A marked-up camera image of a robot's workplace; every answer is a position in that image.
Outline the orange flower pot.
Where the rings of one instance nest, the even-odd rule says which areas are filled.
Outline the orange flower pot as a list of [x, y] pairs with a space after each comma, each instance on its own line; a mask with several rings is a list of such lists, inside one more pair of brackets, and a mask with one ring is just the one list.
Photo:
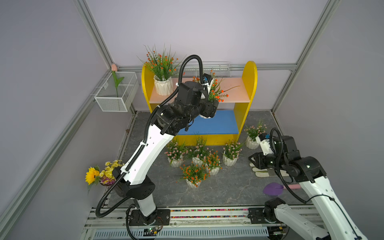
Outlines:
[[201, 183], [210, 177], [210, 173], [207, 173], [205, 168], [198, 165], [190, 164], [188, 166], [180, 167], [183, 172], [182, 179], [186, 180], [190, 188], [198, 188]]
[[144, 68], [154, 74], [155, 90], [160, 96], [169, 96], [173, 90], [172, 78], [177, 74], [180, 60], [175, 57], [171, 49], [164, 47], [162, 52], [157, 51], [156, 46], [146, 46], [146, 59], [140, 60]]
[[209, 154], [206, 156], [204, 162], [206, 172], [210, 176], [217, 175], [218, 172], [222, 169], [218, 151], [210, 151]]
[[224, 90], [221, 88], [221, 83], [224, 80], [223, 78], [221, 78], [221, 80], [219, 81], [216, 73], [213, 72], [213, 70], [211, 70], [208, 75], [209, 75], [209, 77], [212, 78], [212, 80], [208, 86], [208, 93], [209, 93], [209, 101], [210, 102], [212, 102], [213, 100], [217, 100], [219, 103], [223, 102], [224, 98], [227, 98], [229, 96], [229, 94], [227, 93], [228, 91], [239, 87], [239, 86], [234, 86], [234, 87], [231, 87], [229, 89]]

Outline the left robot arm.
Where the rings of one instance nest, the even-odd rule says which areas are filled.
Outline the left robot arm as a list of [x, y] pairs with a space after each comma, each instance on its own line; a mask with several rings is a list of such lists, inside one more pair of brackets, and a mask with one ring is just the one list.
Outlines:
[[171, 104], [164, 101], [153, 110], [146, 124], [144, 139], [134, 155], [119, 170], [114, 170], [116, 189], [123, 198], [134, 199], [140, 210], [139, 219], [146, 225], [155, 222], [155, 184], [147, 173], [161, 150], [179, 133], [187, 131], [196, 117], [214, 117], [217, 104], [209, 102], [206, 85], [188, 81], [178, 85]]

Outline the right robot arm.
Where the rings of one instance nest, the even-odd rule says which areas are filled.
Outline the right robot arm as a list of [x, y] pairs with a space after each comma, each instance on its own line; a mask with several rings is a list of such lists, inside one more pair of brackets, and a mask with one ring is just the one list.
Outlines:
[[366, 236], [350, 218], [334, 192], [327, 174], [313, 157], [302, 158], [290, 136], [256, 138], [262, 152], [249, 157], [258, 169], [284, 170], [309, 196], [325, 227], [321, 228], [301, 216], [280, 198], [265, 202], [260, 214], [267, 223], [283, 223], [305, 240], [365, 240]]

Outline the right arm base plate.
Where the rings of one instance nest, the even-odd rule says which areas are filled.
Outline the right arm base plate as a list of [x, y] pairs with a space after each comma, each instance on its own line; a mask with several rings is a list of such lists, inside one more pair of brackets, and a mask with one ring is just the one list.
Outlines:
[[274, 224], [277, 222], [274, 209], [271, 207], [249, 208], [248, 218], [252, 224]]

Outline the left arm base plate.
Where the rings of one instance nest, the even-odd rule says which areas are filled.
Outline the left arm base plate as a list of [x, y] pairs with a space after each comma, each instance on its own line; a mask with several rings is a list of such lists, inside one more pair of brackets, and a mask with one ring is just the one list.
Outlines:
[[156, 209], [148, 217], [140, 210], [132, 210], [129, 215], [129, 226], [168, 226], [171, 220], [171, 210]]

